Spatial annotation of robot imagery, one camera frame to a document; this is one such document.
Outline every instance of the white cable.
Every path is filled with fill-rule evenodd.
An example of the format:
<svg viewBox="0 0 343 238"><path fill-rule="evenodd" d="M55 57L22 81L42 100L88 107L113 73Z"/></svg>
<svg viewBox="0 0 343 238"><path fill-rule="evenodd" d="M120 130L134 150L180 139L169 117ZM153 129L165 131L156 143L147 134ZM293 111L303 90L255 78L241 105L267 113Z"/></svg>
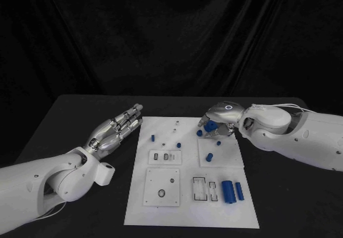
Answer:
<svg viewBox="0 0 343 238"><path fill-rule="evenodd" d="M263 105L263 104L257 104L257 106L264 106L264 107L287 107L287 108L297 108L297 109L300 109L302 111L309 111L309 112L312 112L312 113L316 113L315 111L312 111L312 110L309 110L309 109L306 109L306 108L302 108L299 105L296 105L296 104L274 104L274 105Z"/></svg>
<svg viewBox="0 0 343 238"><path fill-rule="evenodd" d="M67 206L67 202L65 202L62 208L61 208L54 214L51 214L49 216L45 216L45 217L36 218L36 219L33 219L32 221L38 221L38 220L41 220L41 219L45 219L45 218L48 218L48 217L57 215L57 214L62 211L62 209L65 208L65 206Z"/></svg>

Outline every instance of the wire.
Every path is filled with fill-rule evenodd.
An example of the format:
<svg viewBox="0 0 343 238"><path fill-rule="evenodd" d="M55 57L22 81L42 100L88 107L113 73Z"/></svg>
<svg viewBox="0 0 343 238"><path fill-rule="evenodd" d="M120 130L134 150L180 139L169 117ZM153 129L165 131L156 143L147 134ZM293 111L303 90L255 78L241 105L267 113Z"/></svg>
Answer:
<svg viewBox="0 0 343 238"><path fill-rule="evenodd" d="M254 105L257 105L257 106L270 106L270 107L287 107L287 108L297 108L297 109L300 109L302 111L309 111L309 112L312 112L312 113L316 113L315 111L312 111L312 110L309 110L309 109L306 109L306 108L302 108L299 105L296 105L296 104L291 104L291 103L289 103L289 104L274 104L274 105L261 105L261 104L254 104Z"/></svg>
<svg viewBox="0 0 343 238"><path fill-rule="evenodd" d="M65 204L64 204L64 206L62 206L62 208L54 213L54 214L51 214L51 215L46 215L46 216L44 216L44 217L39 217L39 218L36 218L36 219L33 219L32 221L35 222L35 221L38 221L38 220L41 220L41 219L45 219L45 218L48 218L48 217L51 217L51 216L54 216L54 215L57 215L61 211L62 211L62 209L65 208L65 206L67 206L67 202L65 202Z"/></svg>

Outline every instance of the black backdrop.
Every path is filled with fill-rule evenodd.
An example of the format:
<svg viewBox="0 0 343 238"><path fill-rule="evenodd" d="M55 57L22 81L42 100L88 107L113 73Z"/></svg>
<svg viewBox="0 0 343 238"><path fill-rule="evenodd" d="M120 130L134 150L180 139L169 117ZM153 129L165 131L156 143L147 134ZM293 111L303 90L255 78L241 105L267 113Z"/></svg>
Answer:
<svg viewBox="0 0 343 238"><path fill-rule="evenodd" d="M342 114L342 12L340 0L2 1L0 163L62 94L291 96Z"/></svg>

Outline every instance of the humanoid robot hand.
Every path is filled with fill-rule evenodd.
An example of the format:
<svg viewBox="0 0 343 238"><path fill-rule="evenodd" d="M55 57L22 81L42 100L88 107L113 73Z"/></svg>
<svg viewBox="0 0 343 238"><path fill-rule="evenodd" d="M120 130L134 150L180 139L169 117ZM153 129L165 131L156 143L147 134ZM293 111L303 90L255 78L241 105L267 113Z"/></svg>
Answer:
<svg viewBox="0 0 343 238"><path fill-rule="evenodd" d="M219 102L204 115L199 127L217 124L217 129L205 134L206 137L217 135L232 135L238 127L245 108L234 102Z"/></svg>
<svg viewBox="0 0 343 238"><path fill-rule="evenodd" d="M87 140L84 149L101 160L119 148L120 142L131 134L143 123L143 119L137 119L143 109L136 104L114 119L108 119L93 131Z"/></svg>

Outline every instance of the robotic hand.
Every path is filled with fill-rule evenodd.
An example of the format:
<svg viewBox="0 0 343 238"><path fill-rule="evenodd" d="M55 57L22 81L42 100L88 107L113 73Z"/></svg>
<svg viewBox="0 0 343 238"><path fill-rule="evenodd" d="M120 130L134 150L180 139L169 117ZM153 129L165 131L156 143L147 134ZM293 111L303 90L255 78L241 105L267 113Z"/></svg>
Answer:
<svg viewBox="0 0 343 238"><path fill-rule="evenodd" d="M299 108L293 115L280 107ZM266 151L327 170L343 171L343 117L320 114L296 104L255 105L218 103L201 119L199 127L217 123L206 137L231 135L235 127L242 137Z"/></svg>
<svg viewBox="0 0 343 238"><path fill-rule="evenodd" d="M136 104L108 119L93 131L85 146L65 155L0 169L0 234L52 216L55 206L78 200L94 182L101 186L110 184L114 167L100 160L142 125L142 109Z"/></svg>

